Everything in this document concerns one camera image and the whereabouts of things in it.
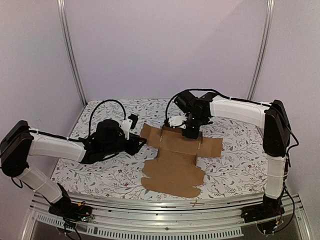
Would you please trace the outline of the brown cardboard box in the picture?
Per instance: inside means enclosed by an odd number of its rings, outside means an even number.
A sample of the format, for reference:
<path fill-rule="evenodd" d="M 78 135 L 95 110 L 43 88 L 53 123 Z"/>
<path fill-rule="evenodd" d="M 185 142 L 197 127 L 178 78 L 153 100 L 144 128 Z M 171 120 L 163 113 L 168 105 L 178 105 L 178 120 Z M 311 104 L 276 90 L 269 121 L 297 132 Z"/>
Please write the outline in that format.
<path fill-rule="evenodd" d="M 157 149 L 155 159 L 144 162 L 141 184 L 150 191 L 182 198 L 195 198 L 201 193 L 205 172 L 197 167 L 198 158 L 219 158 L 222 138 L 189 139 L 180 128 L 157 128 L 144 124 L 140 132 L 146 144 Z"/>

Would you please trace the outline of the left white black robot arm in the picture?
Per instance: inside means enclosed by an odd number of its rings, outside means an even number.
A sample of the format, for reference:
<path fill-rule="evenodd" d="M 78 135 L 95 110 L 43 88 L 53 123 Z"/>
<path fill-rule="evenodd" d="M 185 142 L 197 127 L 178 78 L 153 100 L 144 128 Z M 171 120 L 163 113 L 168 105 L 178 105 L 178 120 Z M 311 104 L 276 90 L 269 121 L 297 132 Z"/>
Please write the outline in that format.
<path fill-rule="evenodd" d="M 88 137 L 72 139 L 39 131 L 20 120 L 0 143 L 0 168 L 6 176 L 20 180 L 55 204 L 63 217 L 70 217 L 74 205 L 64 188 L 31 166 L 28 157 L 47 156 L 92 165 L 122 152 L 133 156 L 147 142 L 131 132 L 134 126 L 131 119 L 122 123 L 107 119 L 99 122 L 96 131 Z"/>

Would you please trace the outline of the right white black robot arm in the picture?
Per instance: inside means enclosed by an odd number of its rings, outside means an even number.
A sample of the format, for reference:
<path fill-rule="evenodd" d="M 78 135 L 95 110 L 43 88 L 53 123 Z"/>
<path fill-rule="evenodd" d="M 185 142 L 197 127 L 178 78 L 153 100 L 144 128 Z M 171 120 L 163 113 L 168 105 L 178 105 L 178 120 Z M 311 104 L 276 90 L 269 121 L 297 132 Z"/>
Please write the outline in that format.
<path fill-rule="evenodd" d="M 203 89 L 205 94 L 197 97 L 194 89 L 183 90 L 170 102 L 184 116 L 165 116 L 165 125 L 181 128 L 182 135 L 196 139 L 201 126 L 211 124 L 211 118 L 227 118 L 254 125 L 263 130 L 262 148 L 267 159 L 267 184 L 258 213 L 269 218 L 280 206 L 285 191 L 285 179 L 290 167 L 290 138 L 293 137 L 289 119 L 280 100 L 271 103 L 223 95 L 214 89 Z"/>

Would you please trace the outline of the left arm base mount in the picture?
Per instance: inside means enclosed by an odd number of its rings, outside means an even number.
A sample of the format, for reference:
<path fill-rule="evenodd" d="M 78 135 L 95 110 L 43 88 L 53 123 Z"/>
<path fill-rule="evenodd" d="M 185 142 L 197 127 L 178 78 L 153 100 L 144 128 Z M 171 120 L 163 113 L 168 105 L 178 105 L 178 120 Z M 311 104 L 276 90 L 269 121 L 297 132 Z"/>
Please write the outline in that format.
<path fill-rule="evenodd" d="M 88 222 L 92 217 L 93 208 L 84 201 L 73 203 L 69 199 L 60 199 L 50 204 L 48 212 L 69 222 Z"/>

